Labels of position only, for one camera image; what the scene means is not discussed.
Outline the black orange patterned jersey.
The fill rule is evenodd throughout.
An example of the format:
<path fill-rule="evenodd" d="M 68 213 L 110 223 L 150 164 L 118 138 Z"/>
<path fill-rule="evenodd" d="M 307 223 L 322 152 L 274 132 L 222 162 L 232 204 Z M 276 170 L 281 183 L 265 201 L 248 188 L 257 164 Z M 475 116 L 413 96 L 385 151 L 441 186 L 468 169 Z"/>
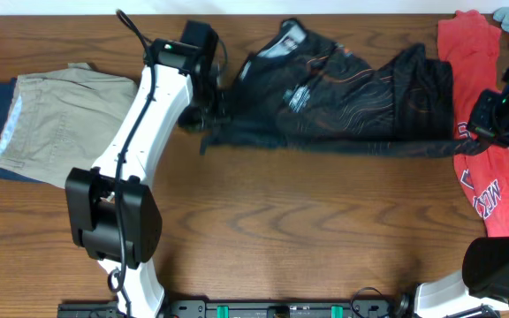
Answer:
<path fill-rule="evenodd" d="M 396 157 L 478 155 L 454 135 L 452 68 L 423 44 L 373 68 L 341 43 L 285 20 L 224 92 L 202 146 L 297 148 Z"/>

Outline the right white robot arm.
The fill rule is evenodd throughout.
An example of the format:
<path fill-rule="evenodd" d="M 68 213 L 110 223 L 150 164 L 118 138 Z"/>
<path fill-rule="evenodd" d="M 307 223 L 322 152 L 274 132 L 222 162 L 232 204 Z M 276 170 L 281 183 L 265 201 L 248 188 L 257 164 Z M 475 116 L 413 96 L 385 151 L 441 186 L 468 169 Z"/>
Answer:
<path fill-rule="evenodd" d="M 509 147 L 509 88 L 486 90 L 467 129 L 486 143 Z M 509 236 L 478 238 L 468 247 L 462 270 L 420 284 L 412 317 L 489 317 L 509 310 Z"/>

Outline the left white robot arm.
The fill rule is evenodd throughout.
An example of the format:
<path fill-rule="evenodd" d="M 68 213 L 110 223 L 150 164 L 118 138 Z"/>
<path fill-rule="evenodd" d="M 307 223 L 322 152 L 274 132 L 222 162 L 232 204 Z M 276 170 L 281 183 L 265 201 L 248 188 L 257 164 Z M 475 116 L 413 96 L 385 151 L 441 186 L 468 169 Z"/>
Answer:
<path fill-rule="evenodd" d="M 153 255 L 163 227 L 151 187 L 180 118 L 204 128 L 217 116 L 212 63 L 221 41 L 157 39 L 146 46 L 141 85 L 118 132 L 88 170 L 65 183 L 72 241 L 106 271 L 109 303 L 63 304 L 60 317 L 161 317 L 165 291 Z"/>

